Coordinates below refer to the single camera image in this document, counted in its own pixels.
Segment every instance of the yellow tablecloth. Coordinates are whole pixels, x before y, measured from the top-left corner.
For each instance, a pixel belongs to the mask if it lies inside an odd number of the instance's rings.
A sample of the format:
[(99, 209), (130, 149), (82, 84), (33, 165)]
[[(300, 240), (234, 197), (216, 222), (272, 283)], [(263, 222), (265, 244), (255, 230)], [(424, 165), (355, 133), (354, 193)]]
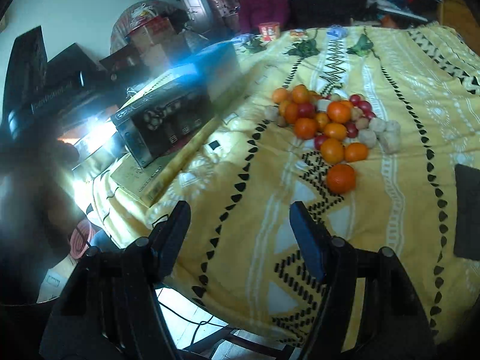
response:
[[(374, 52), (346, 54), (364, 31)], [(166, 283), (232, 325), (301, 345), (321, 301), (288, 220), (289, 205), (301, 200), (315, 220), (355, 247), (393, 248), (435, 339), (448, 339), (480, 292), (479, 263), (453, 255), (454, 165), (480, 164), (480, 58), (440, 26), (349, 28), (337, 41), (328, 40), (326, 30), (308, 35), (321, 52), (304, 60), (284, 54), (291, 45), (287, 33), (264, 52), (238, 50), (248, 97), (152, 207), (130, 198), (107, 172), (93, 182), (94, 209), (125, 247), (186, 200), (191, 225)], [(378, 117), (400, 122), (401, 152), (387, 155), (377, 146), (353, 164), (356, 190), (332, 196), (322, 180), (328, 166), (313, 142), (263, 115), (273, 89), (300, 83), (317, 91), (341, 84), (345, 96), (363, 93)], [(212, 149), (214, 141), (219, 146)], [(361, 297), (359, 290), (346, 346), (355, 340)]]

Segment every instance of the tile floor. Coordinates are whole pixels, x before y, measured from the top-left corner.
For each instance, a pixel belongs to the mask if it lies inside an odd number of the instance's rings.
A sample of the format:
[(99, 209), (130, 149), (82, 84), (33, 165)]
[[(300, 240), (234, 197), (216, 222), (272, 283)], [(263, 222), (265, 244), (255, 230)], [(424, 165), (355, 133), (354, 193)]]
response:
[[(205, 312), (200, 307), (190, 302), (188, 299), (180, 295), (177, 291), (171, 288), (162, 288), (157, 290), (158, 300), (170, 307), (172, 310), (176, 311), (182, 317), (187, 318), (194, 322), (208, 321), (211, 317), (211, 314)], [(170, 334), (175, 342), (175, 345), (179, 349), (183, 349), (190, 345), (191, 339), (194, 335), (197, 325), (184, 321), (175, 315), (170, 310), (166, 309), (160, 305), (163, 316), (165, 318), (166, 324), (169, 327)], [(216, 325), (226, 326), (227, 323), (219, 320), (214, 317), (211, 323)], [(195, 342), (207, 337), (213, 332), (219, 330), (220, 327), (213, 325), (204, 325), (198, 329), (198, 332), (195, 336)], [(258, 335), (246, 332), (244, 330), (239, 330), (235, 333), (236, 335), (245, 338), (250, 341), (254, 341), (258, 344), (263, 344), (269, 347), (276, 349), (282, 349), (283, 344), (268, 340), (266, 338), (260, 337)], [(290, 357), (290, 360), (297, 360), (300, 354), (300, 349), (295, 349), (293, 355)], [(233, 345), (228, 341), (224, 341), (218, 347), (217, 351), (212, 357), (212, 360), (271, 360), (271, 357), (261, 355), (247, 349), (244, 349), (240, 346)]]

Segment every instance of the pile of fruit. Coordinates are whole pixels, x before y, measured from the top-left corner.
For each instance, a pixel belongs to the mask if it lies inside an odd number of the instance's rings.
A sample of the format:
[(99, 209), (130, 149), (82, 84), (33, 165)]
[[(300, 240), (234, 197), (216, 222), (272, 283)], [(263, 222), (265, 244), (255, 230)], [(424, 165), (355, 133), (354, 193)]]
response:
[[(314, 139), (314, 145), (328, 164), (326, 183), (333, 193), (355, 188), (355, 171), (348, 163), (367, 159), (369, 149), (380, 141), (388, 154), (400, 149), (400, 125), (376, 116), (363, 95), (354, 94), (346, 100), (334, 93), (323, 97), (297, 85), (292, 91), (275, 89), (272, 100), (278, 106), (265, 110), (265, 117), (280, 127), (293, 125), (295, 135), (303, 140)], [(346, 147), (346, 138), (357, 138)]]

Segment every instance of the elderly woman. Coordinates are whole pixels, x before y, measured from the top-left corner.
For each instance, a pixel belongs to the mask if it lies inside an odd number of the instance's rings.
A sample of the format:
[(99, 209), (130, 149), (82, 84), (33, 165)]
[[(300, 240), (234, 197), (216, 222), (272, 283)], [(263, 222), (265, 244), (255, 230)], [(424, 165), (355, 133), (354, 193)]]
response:
[(289, 0), (240, 0), (242, 33), (258, 32), (258, 25), (268, 22), (278, 22), (284, 28), (289, 18)]

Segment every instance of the screw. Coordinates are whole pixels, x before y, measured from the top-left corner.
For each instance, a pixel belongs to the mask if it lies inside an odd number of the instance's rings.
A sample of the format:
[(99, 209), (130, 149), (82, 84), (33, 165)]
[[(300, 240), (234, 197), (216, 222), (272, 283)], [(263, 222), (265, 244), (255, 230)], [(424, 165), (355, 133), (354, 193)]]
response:
[(93, 257), (95, 256), (98, 252), (100, 251), (99, 248), (97, 248), (96, 246), (91, 246), (87, 249), (87, 251), (85, 252), (85, 254), (88, 256), (88, 257)]
[(336, 246), (337, 248), (341, 248), (345, 245), (345, 240), (340, 237), (333, 237), (332, 238), (332, 245)]
[(390, 249), (389, 247), (387, 246), (384, 246), (382, 248), (382, 254), (385, 256), (385, 257), (393, 257), (395, 255), (395, 252)]
[(147, 237), (138, 238), (135, 241), (135, 245), (137, 245), (138, 247), (147, 246), (148, 245), (148, 238)]

